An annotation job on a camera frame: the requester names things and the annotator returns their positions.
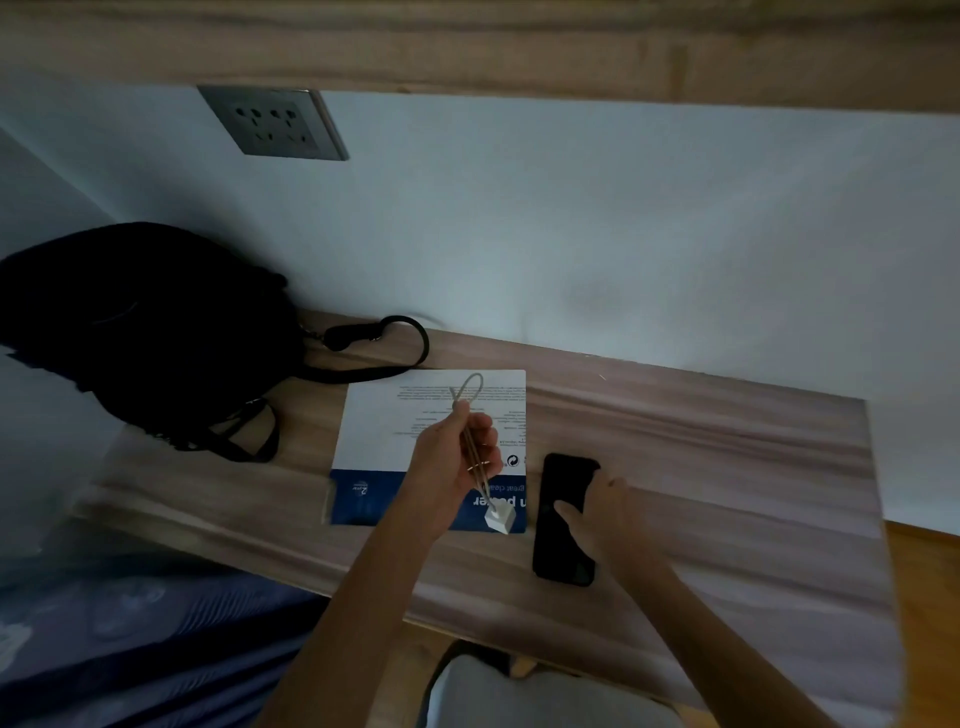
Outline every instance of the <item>white paper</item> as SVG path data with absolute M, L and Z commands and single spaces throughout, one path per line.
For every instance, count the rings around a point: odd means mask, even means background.
M 378 381 L 351 384 L 340 424 L 333 469 L 406 472 L 417 436 L 450 414 L 450 387 L 459 391 L 474 372 L 484 385 L 470 406 L 493 419 L 503 473 L 526 475 L 527 373 L 522 369 L 417 369 Z M 462 395 L 476 392 L 477 377 Z

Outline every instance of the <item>black backpack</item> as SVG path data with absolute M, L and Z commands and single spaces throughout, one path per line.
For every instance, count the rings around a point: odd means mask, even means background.
M 177 449 L 266 462 L 276 454 L 278 418 L 256 453 L 229 438 L 269 406 L 263 395 L 275 384 L 288 376 L 330 384 L 395 376 L 421 364 L 430 346 L 423 327 L 406 316 L 322 335 L 306 331 L 286 284 L 211 240 L 166 225 L 77 232 L 0 261 L 0 343 Z M 410 366 L 329 371 L 303 363 L 304 336 L 338 352 L 378 339 L 394 322 L 410 324 L 423 339 Z

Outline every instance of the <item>person's left arm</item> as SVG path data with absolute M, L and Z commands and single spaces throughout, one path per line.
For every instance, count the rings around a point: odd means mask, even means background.
M 473 487 L 462 450 L 469 425 L 487 476 L 503 469 L 490 417 L 458 401 L 417 439 L 394 502 L 373 530 L 313 635 L 277 685 L 256 728 L 362 728 L 433 542 Z

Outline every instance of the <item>wooden table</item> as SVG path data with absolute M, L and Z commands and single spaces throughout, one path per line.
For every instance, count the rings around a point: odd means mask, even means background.
M 342 320 L 310 316 L 317 328 Z M 349 354 L 313 351 L 311 363 L 415 359 L 419 338 L 395 329 Z M 531 526 L 446 534 L 410 621 L 702 705 L 606 573 L 579 589 L 530 569 L 543 456 L 587 455 L 637 487 L 686 583 L 819 704 L 850 726 L 891 719 L 902 648 L 862 401 L 444 332 L 427 364 L 526 370 Z M 283 435 L 269 465 L 177 452 L 128 428 L 78 513 L 332 594 L 369 533 L 324 525 L 345 395 L 277 386 Z

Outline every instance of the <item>electrical socket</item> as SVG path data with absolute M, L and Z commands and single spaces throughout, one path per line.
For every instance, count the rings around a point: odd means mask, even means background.
M 244 154 L 348 158 L 317 91 L 247 86 L 200 86 L 199 91 Z

